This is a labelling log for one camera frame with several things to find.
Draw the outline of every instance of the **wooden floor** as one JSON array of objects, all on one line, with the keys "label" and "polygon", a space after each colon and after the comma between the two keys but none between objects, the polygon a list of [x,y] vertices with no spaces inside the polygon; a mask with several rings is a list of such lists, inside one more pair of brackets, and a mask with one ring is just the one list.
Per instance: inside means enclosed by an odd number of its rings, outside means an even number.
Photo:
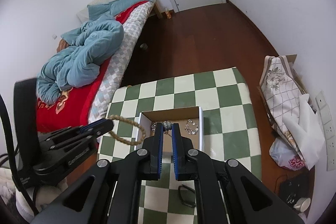
[{"label": "wooden floor", "polygon": [[[146,43],[147,50],[140,49]],[[218,4],[147,20],[121,86],[198,72],[237,67],[250,90],[261,143],[262,181],[272,191],[296,172],[280,168],[269,156],[274,141],[257,90],[266,55],[278,56],[272,45],[234,5]],[[85,162],[82,173],[95,161]]]}]

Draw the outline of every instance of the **open white box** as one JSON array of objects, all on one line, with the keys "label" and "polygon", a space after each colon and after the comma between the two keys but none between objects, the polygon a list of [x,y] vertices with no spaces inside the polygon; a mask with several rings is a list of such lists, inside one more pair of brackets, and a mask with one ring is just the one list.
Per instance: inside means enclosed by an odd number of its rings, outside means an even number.
[{"label": "open white box", "polygon": [[[195,135],[188,134],[184,128],[188,119],[192,119],[198,125],[198,132]],[[153,136],[154,132],[151,130],[153,122],[170,121],[171,123],[178,123],[180,126],[181,136],[191,139],[195,149],[204,150],[204,123],[203,110],[200,106],[183,107],[157,111],[144,111],[140,113],[139,124],[146,130],[146,138]],[[136,140],[141,139],[141,131],[138,129],[136,133]],[[135,149],[140,149],[142,144],[137,145]],[[163,135],[163,152],[172,153],[171,137],[167,134]]]}]

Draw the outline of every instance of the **white cup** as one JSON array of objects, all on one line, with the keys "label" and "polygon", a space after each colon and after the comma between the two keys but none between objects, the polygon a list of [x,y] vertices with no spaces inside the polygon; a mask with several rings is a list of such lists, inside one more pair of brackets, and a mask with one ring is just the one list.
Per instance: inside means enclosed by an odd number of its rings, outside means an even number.
[{"label": "white cup", "polygon": [[298,210],[299,212],[304,212],[308,209],[310,205],[311,199],[310,198],[300,198],[297,203],[293,206],[294,209]]}]

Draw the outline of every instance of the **bed leg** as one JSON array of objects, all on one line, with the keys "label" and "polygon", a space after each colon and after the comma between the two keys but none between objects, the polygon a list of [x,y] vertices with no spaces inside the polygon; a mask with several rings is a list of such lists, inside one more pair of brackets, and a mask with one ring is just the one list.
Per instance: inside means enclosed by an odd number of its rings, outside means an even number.
[{"label": "bed leg", "polygon": [[160,13],[159,7],[157,6],[156,3],[154,4],[154,8],[153,9],[154,9],[154,12],[155,12],[155,14],[157,15],[157,17],[159,19],[163,18],[162,14]]}]

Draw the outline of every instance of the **checkered tablecloth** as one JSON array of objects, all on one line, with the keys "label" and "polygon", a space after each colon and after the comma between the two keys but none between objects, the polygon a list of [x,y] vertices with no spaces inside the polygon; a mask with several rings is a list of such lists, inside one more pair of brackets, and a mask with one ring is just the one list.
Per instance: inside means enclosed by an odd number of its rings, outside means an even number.
[{"label": "checkered tablecloth", "polygon": [[[261,179],[258,129],[245,80],[237,68],[196,73],[118,89],[109,106],[112,114],[138,121],[140,112],[200,106],[204,114],[204,152],[225,161],[237,159]],[[136,128],[115,121],[114,131],[135,140]],[[134,151],[105,134],[98,158],[115,161]],[[170,156],[163,156],[159,181],[143,181],[139,223],[197,223],[196,210],[181,204]],[[193,182],[183,182],[190,187]]]}]

